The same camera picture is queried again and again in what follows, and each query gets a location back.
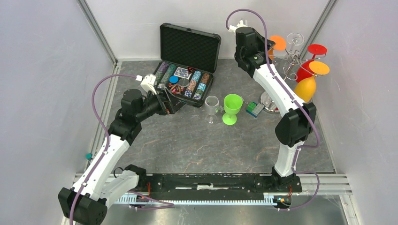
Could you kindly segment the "orange wine glass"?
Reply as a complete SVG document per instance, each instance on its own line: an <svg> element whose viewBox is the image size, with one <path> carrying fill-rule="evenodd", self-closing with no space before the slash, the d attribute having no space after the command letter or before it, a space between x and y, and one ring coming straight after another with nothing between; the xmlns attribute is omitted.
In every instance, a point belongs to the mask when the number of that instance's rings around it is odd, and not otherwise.
<svg viewBox="0 0 398 225"><path fill-rule="evenodd" d="M278 35L272 35L270 40L273 41L274 44L268 50L268 56L271 60L274 60L274 50L284 51L286 49L286 42L283 37Z"/></svg>

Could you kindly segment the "green wine glass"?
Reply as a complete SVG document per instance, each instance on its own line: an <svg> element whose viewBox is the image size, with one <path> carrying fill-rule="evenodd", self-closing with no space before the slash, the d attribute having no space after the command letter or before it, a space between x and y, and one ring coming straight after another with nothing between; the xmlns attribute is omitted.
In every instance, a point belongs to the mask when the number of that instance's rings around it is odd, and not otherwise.
<svg viewBox="0 0 398 225"><path fill-rule="evenodd" d="M226 125L234 125L237 121L237 114L243 105L243 100L238 94L228 94L224 98L224 115L222 121Z"/></svg>

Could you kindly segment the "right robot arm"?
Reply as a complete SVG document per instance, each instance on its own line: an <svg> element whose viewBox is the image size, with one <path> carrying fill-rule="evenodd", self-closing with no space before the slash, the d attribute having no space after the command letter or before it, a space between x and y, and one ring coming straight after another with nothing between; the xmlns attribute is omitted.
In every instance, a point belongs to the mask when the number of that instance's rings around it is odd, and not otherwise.
<svg viewBox="0 0 398 225"><path fill-rule="evenodd" d="M236 39L235 60L238 66L249 74L275 103L281 120L275 128L280 148L273 168L271 186L276 191L284 191L290 185L288 176L296 172L298 152L306 147L304 142L314 132L316 107L306 103L296 95L271 64L268 55L268 40L252 27L230 29Z"/></svg>

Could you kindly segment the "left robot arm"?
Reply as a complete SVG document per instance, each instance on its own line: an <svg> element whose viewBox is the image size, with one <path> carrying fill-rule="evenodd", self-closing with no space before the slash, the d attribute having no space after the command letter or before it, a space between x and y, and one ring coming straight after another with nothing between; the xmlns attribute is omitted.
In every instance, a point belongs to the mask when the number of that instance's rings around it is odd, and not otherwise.
<svg viewBox="0 0 398 225"><path fill-rule="evenodd" d="M71 188L62 188L58 193L64 216L71 223L100 225L107 210L128 190L144 190L146 171L137 166L127 166L113 181L106 181L142 130L142 121L155 114L174 114L182 106L183 103L166 90L148 91L146 96L138 89L125 91L121 107L106 130L106 138L93 162Z"/></svg>

